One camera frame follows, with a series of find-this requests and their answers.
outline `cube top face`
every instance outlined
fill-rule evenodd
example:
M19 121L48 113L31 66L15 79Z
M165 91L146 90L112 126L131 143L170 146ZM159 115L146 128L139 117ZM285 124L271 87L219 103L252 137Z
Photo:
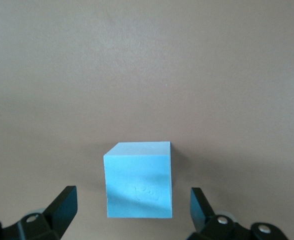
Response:
M170 155L171 143L169 141L146 142L119 142L105 156L147 156Z
M109 218L172 218L170 142L118 143L103 157Z

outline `metal screw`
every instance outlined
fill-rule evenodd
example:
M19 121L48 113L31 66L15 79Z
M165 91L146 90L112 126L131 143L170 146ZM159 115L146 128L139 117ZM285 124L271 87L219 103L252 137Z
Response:
M37 218L38 218L38 214L32 215L29 218L27 218L26 222L31 223L31 222L35 221Z
M269 227L267 227L266 225L259 225L258 226L259 231L261 231L264 234L270 234L272 231Z
M220 224L227 224L228 223L228 220L224 216L220 216L220 217L218 217L218 222Z

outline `blue cube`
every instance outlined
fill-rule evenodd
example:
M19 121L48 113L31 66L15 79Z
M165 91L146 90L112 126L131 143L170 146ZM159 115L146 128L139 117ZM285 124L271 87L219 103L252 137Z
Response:
M173 217L169 141L120 142L103 163L109 218Z

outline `beige background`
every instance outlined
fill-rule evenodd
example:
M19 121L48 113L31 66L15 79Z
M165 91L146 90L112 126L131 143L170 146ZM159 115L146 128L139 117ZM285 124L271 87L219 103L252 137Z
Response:
M171 141L173 219L107 219L103 155ZM294 240L294 0L0 0L0 220L77 185L64 235L183 240L190 187Z

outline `black plastic part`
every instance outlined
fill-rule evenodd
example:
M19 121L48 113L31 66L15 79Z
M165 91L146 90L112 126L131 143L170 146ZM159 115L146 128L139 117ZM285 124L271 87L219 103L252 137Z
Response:
M76 186L67 186L42 213L61 238L78 210Z
M77 213L76 186L67 186L43 213L24 216L2 228L0 240L59 240Z
M270 233L260 231L259 226L261 225L267 226L270 229ZM278 227L269 223L256 222L251 225L250 229L253 236L257 240L288 240L285 234Z
M248 230L227 216L215 215L203 191L198 187L191 188L190 215L196 232L187 240L288 240L284 233L272 224L258 222ZM270 232L261 231L260 225L268 227Z
M226 224L219 223L219 217L227 219ZM226 240L233 236L234 222L227 216L214 216L201 231L201 236L213 240Z
M190 191L190 215L198 233L215 216L214 210L199 187L192 187Z

